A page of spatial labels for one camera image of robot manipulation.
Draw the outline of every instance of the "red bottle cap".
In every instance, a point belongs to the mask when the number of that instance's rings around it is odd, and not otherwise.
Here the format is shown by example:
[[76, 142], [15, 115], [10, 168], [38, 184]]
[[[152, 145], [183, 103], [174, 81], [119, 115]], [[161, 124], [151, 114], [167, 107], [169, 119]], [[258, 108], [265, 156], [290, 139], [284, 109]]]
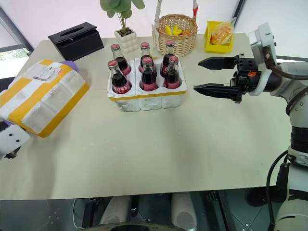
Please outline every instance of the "red bottle cap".
[[117, 65], [117, 61], [116, 60], [111, 60], [108, 62], [108, 67], [115, 67]]
[[112, 44], [111, 47], [110, 47], [112, 50], [117, 50], [120, 48], [120, 45], [115, 43], [115, 44]]
[[173, 46], [173, 45], [174, 45], [174, 41], [173, 41], [173, 40], [168, 40], [168, 41], [167, 41], [167, 45]]
[[141, 48], [148, 48], [148, 47], [150, 47], [150, 45], [147, 42], [143, 42], [143, 43], [140, 44], [140, 47]]
[[170, 58], [169, 58], [170, 61], [172, 62], [178, 62], [179, 61], [179, 58], [177, 56], [174, 56], [172, 55]]
[[142, 62], [145, 63], [145, 64], [149, 64], [149, 63], [152, 62], [152, 59], [151, 59], [150, 57], [144, 57], [144, 58], [142, 59]]

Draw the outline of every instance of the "cola bottle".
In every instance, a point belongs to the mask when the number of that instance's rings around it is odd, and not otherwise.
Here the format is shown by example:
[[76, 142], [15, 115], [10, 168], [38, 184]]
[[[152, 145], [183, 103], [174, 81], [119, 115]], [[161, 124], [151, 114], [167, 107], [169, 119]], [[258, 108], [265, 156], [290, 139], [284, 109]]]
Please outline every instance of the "cola bottle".
[[171, 56], [169, 58], [169, 66], [166, 71], [164, 87], [168, 89], [175, 89], [181, 85], [181, 78], [179, 77], [179, 58]]
[[117, 94], [125, 94], [128, 92], [131, 88], [131, 84], [121, 72], [117, 61], [109, 61], [108, 68], [111, 74], [112, 90]]
[[166, 43], [166, 52], [160, 67], [160, 75], [165, 77], [167, 68], [169, 66], [169, 58], [174, 55], [174, 41], [168, 40]]
[[140, 65], [139, 65], [139, 71], [142, 73], [143, 71], [143, 64], [142, 60], [144, 57], [150, 57], [152, 59], [152, 65], [153, 65], [153, 72], [155, 77], [157, 76], [156, 68], [153, 62], [153, 58], [150, 53], [150, 45], [147, 42], [143, 42], [140, 44], [140, 49], [141, 49], [141, 58], [140, 58]]
[[120, 48], [120, 45], [115, 43], [115, 44], [112, 44], [110, 48], [111, 48], [111, 51], [113, 53], [114, 60], [117, 61], [120, 70], [122, 71], [122, 73], [124, 75], [127, 76], [131, 71], [131, 67], [127, 63], [126, 59], [124, 58], [122, 51], [121, 51], [121, 48]]
[[145, 91], [152, 91], [158, 88], [156, 83], [156, 76], [153, 71], [153, 63], [150, 57], [144, 57], [142, 59], [142, 76], [140, 87]]

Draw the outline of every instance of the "yellow and white package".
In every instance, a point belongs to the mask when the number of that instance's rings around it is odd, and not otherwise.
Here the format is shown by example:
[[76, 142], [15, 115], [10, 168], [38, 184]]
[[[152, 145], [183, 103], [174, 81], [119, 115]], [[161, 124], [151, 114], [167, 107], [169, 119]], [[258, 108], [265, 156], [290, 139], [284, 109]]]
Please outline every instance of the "yellow and white package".
[[89, 86], [71, 67], [43, 60], [0, 93], [0, 117], [46, 137], [72, 110]]

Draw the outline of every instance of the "wicker basket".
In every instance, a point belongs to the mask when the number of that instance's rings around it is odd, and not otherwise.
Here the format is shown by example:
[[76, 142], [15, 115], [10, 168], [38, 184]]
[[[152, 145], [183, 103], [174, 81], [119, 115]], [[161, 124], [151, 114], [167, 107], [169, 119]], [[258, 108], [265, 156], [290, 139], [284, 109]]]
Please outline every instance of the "wicker basket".
[[[175, 41], [174, 53], [176, 56], [182, 57], [190, 53], [195, 47], [195, 41], [197, 36], [197, 24], [196, 24], [196, 14], [198, 10], [198, 5], [196, 0], [193, 1], [193, 18], [185, 16], [183, 14], [169, 14], [163, 16], [159, 19], [160, 8], [162, 0], [158, 0], [156, 14], [155, 14], [155, 25], [153, 26], [153, 40], [158, 51], [161, 54], [165, 54], [166, 42], [168, 40]], [[190, 30], [191, 33], [187, 35], [177, 35], [172, 36], [165, 33], [165, 26], [173, 27], [177, 24], [182, 30]]]

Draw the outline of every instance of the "white tabletop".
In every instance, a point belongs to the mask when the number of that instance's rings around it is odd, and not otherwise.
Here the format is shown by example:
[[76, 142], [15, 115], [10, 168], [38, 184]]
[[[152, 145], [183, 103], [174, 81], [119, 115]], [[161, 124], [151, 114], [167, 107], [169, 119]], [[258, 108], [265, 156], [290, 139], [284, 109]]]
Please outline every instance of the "white tabletop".
[[[150, 42], [151, 38], [139, 38]], [[184, 57], [188, 91], [173, 109], [123, 113], [107, 98], [105, 48], [76, 61], [91, 89], [47, 138], [33, 136], [13, 159], [0, 161], [0, 199], [58, 199], [264, 186], [272, 161], [287, 149], [290, 123], [281, 98], [262, 93], [240, 104], [203, 96], [192, 85], [228, 83], [232, 70], [197, 63], [210, 56], [203, 37]], [[245, 34], [234, 56], [252, 57]], [[128, 59], [140, 55], [134, 51]], [[43, 58], [62, 61], [42, 41], [22, 71]]]

